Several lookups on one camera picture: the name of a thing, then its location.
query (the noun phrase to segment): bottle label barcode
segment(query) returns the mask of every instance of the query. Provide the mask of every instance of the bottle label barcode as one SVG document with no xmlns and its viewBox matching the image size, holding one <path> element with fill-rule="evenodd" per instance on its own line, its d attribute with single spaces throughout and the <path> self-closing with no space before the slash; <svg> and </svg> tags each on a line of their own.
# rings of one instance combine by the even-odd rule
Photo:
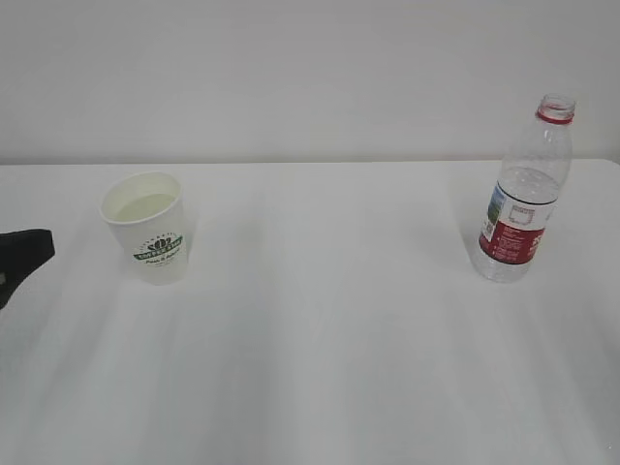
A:
<svg viewBox="0 0 620 465">
<path fill-rule="evenodd" d="M 480 233 L 480 248 L 503 264 L 532 260 L 555 201 L 544 204 L 519 201 L 495 186 Z"/>
</svg>

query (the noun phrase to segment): table surface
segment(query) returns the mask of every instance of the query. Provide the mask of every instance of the table surface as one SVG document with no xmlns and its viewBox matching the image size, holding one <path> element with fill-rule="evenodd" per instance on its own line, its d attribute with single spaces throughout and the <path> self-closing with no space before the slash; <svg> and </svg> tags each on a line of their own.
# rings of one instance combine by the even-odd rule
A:
<svg viewBox="0 0 620 465">
<path fill-rule="evenodd" d="M 467 252 L 498 167 L 0 167 L 0 232 L 56 244 L 0 311 L 0 463 L 620 463 L 620 167 L 574 162 L 512 285 Z M 153 169 L 193 237 L 166 287 L 97 210 Z"/>
</svg>

